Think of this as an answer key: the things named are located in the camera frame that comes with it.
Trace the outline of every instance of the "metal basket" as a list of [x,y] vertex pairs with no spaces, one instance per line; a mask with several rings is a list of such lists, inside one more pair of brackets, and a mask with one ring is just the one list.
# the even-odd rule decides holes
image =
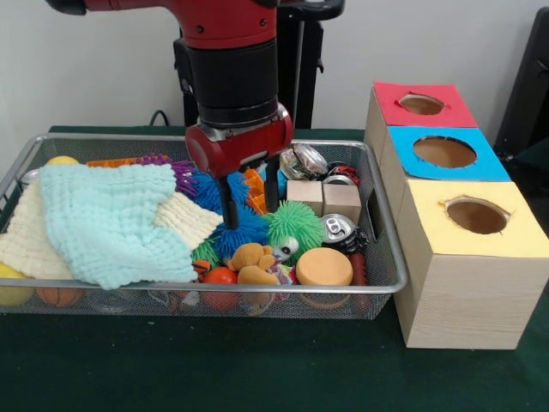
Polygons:
[[[390,295],[407,282],[406,264],[374,155],[360,142],[294,142],[311,144],[328,162],[344,161],[357,168],[363,205],[359,225],[369,240],[363,250],[369,286],[142,282],[106,292],[78,281],[0,279],[0,294],[19,292],[23,297],[31,294],[30,299],[18,306],[0,306],[0,312],[374,319]],[[67,155],[84,163],[150,153],[166,154],[174,160],[189,158],[184,139],[179,136],[49,134],[31,140],[0,183],[0,232],[7,229],[21,196],[21,177],[42,167],[52,157]]]

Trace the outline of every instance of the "green spiky ball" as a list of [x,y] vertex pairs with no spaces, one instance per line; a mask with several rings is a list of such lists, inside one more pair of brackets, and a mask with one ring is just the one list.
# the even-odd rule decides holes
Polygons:
[[306,251],[320,247],[324,240],[324,227],[315,212],[301,202],[282,202],[275,213],[264,216],[268,222],[268,243],[281,245],[290,236],[299,242],[299,249],[285,263],[293,266]]
[[214,240],[206,239],[198,246],[191,255],[192,260],[207,260],[211,265],[211,269],[215,269],[221,265],[220,257],[215,252]]

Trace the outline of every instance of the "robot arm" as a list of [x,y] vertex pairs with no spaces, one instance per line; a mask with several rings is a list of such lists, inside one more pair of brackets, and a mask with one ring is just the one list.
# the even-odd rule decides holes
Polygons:
[[[87,10],[165,7],[183,30],[184,89],[194,94],[200,124],[185,140],[196,166],[209,173],[220,190],[223,217],[238,227],[236,204],[226,176],[267,162],[269,211],[278,206],[278,154],[292,141],[293,126],[278,103],[276,16],[279,0],[46,0],[72,15]],[[300,20],[339,15],[344,0],[293,2]]]

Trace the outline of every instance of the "brown teddy bear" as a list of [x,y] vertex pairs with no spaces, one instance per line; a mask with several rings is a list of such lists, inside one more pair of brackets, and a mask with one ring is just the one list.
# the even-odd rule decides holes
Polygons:
[[230,270],[238,272],[238,283],[251,285],[278,285],[278,278],[266,270],[276,263],[273,248],[258,243],[240,246],[227,263]]

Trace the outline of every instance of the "circular hole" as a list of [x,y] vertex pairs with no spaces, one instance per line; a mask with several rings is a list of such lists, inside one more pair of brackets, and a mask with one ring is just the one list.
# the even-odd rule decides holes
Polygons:
[[442,101],[423,94],[407,94],[399,100],[399,103],[409,112],[423,116],[439,114],[444,109]]
[[498,233],[507,226],[507,217],[498,206],[479,199],[458,200],[446,210],[455,223],[470,232]]
[[477,160],[468,144],[444,136],[424,137],[413,144],[413,151],[424,161],[447,168],[469,166]]

